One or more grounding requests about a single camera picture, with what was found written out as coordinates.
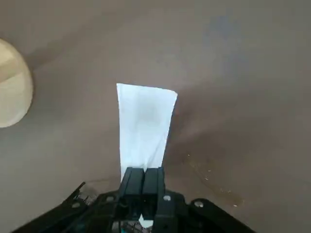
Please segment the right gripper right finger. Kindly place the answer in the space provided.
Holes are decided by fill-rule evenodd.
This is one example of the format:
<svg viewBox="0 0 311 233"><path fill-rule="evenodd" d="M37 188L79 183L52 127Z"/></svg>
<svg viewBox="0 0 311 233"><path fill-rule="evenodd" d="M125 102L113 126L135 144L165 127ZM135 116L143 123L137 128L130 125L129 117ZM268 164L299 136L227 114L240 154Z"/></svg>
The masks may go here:
<svg viewBox="0 0 311 233"><path fill-rule="evenodd" d="M182 194L166 189L161 167L146 170L143 198L143 218L153 221L153 233L254 232L207 199L186 203Z"/></svg>

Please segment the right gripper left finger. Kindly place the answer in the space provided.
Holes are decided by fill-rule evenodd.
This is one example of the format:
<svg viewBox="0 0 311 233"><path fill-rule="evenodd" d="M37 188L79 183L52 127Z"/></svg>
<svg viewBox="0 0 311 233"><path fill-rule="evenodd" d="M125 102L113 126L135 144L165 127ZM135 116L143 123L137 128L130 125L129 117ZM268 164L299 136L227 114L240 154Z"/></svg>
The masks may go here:
<svg viewBox="0 0 311 233"><path fill-rule="evenodd" d="M82 182L61 204L18 227L16 233L110 233L114 223L138 220L142 168L126 169L118 190L100 193Z"/></svg>

